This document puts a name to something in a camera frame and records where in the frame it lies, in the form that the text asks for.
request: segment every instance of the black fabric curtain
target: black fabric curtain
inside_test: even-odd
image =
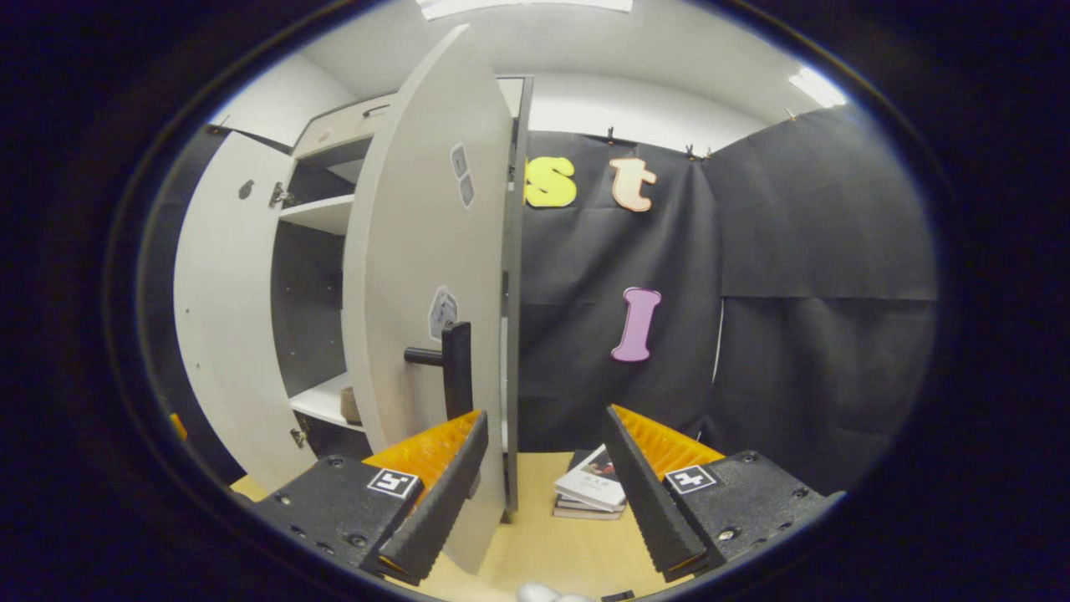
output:
[[[758,450],[822,493],[887,449],[928,366],[938,285],[923,197],[859,109],[704,160],[533,132],[538,156],[571,160],[578,196],[524,206],[521,451],[599,444],[610,403],[724,453]],[[624,156],[657,174],[647,212],[613,199],[609,160]],[[662,300],[649,359],[622,364],[610,351],[631,285]]]
[[[720,318],[716,207],[699,161],[646,144],[532,132],[528,156],[563,156],[576,167],[576,200],[523,210],[520,296],[521,451],[593,448],[611,403],[677,429],[692,429],[708,395]],[[644,212],[613,198],[617,157],[657,174],[643,184]],[[625,289],[661,293],[647,349],[625,364]]]

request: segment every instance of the letter s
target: letter s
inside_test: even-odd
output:
[[[539,156],[524,165],[524,199],[532,206],[565,206],[576,200],[572,161],[563,156]]]

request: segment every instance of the white shelf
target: white shelf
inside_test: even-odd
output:
[[[349,373],[339,374],[326,383],[290,398],[290,410],[364,433],[364,427],[350,425],[341,416],[341,390],[351,386]]]
[[[278,218],[333,234],[345,234],[352,206],[353,195],[348,194],[284,209]]]

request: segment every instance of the wooden table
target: wooden table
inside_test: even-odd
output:
[[[594,600],[628,589],[637,597],[664,589],[630,506],[618,521],[553,516],[553,482],[565,474],[571,456],[519,454],[519,511],[510,524],[499,526],[477,575],[441,554],[419,587],[394,583],[457,602],[515,602],[517,588],[533,581]],[[254,500],[266,496],[254,488],[245,479],[233,485]]]

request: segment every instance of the cabinet door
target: cabinet door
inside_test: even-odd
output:
[[[174,323],[189,384],[223,445],[269,492],[316,462],[290,435],[299,427],[272,334],[281,204],[268,204],[292,172],[288,155],[227,136],[194,190],[174,263]]]
[[[424,58],[368,150],[346,235],[342,339],[378,452],[446,419],[442,370],[403,359],[406,348],[441,349],[429,327],[440,287],[472,324],[473,403],[487,413],[489,445],[445,552],[474,572],[505,500],[499,352],[511,119],[469,37],[460,26]]]

